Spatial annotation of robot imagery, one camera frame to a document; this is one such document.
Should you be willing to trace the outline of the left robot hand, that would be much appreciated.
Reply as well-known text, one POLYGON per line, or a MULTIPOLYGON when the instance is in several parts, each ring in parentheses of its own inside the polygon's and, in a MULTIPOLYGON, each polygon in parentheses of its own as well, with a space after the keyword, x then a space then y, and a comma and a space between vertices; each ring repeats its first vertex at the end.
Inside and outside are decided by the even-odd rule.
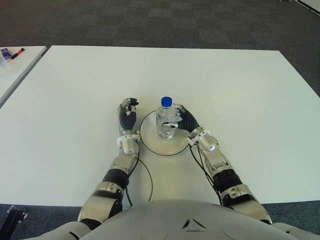
POLYGON ((137 120, 137 110, 138 100, 133 97, 125 98, 118 107, 118 129, 120 136, 125 133, 131 133, 136 120, 137 120))

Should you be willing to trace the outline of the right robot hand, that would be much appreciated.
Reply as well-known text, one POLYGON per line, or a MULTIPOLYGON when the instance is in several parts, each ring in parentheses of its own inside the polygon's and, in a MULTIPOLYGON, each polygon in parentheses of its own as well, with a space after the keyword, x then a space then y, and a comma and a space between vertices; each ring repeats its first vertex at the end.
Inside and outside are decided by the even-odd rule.
POLYGON ((195 117, 182 104, 174 103, 173 107, 176 110, 177 116, 181 118, 180 121, 167 121, 161 126, 166 129, 180 129, 189 132, 190 134, 200 127, 195 117))

